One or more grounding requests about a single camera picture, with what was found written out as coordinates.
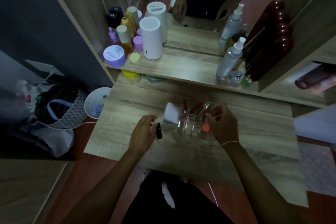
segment bracelet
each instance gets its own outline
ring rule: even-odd
[[[238,142],[238,141],[229,141],[229,142],[226,142],[226,143],[240,143],[240,142]]]

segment orange cap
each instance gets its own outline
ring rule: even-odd
[[[210,125],[207,124],[207,123],[203,123],[203,125],[202,125],[202,130],[203,130],[204,132],[209,132],[209,131],[210,131]]]

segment gray mat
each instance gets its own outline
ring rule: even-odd
[[[299,142],[299,150],[307,190],[336,197],[336,165],[330,148]]]

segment dark wall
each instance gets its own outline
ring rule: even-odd
[[[54,65],[90,88],[112,86],[57,0],[0,0],[0,50],[41,77],[25,60]]]

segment forearm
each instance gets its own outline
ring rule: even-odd
[[[258,223],[303,223],[240,144],[228,143],[223,148],[237,169]]]
[[[113,169],[75,206],[61,224],[109,222],[121,191],[141,156],[128,151]]]

